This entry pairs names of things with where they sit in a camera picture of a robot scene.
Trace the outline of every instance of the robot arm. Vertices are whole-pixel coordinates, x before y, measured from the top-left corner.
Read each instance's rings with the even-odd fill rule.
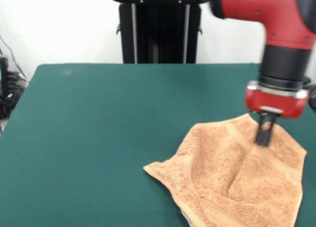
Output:
[[[210,0],[218,18],[261,22],[266,45],[257,81],[246,88],[246,105],[260,114],[256,143],[269,145],[277,117],[299,118],[309,100],[304,74],[316,39],[316,0]],[[271,119],[268,130],[264,118]]]

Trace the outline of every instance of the black robot stand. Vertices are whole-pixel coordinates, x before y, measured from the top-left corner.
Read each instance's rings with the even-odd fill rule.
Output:
[[[115,0],[124,63],[195,63],[207,0]]]

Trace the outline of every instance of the towel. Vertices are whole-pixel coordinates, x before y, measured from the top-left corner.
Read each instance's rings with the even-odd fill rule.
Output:
[[[307,152],[279,125],[269,147],[253,144],[257,125],[249,114],[196,124],[171,159],[144,170],[192,227],[293,227]]]

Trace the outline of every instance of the green table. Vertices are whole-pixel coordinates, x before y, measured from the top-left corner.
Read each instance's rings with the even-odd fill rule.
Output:
[[[0,227],[184,227],[142,167],[198,122],[247,112],[258,65],[40,66],[0,138]],[[279,123],[308,151],[297,226],[316,226],[316,118]]]

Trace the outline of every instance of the green felt tablecloth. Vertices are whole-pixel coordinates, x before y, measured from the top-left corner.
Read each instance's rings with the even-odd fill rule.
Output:
[[[0,227],[186,227],[143,166],[198,122],[247,112],[257,65],[38,68],[0,138]],[[297,226],[316,226],[316,117],[281,124],[307,151]]]

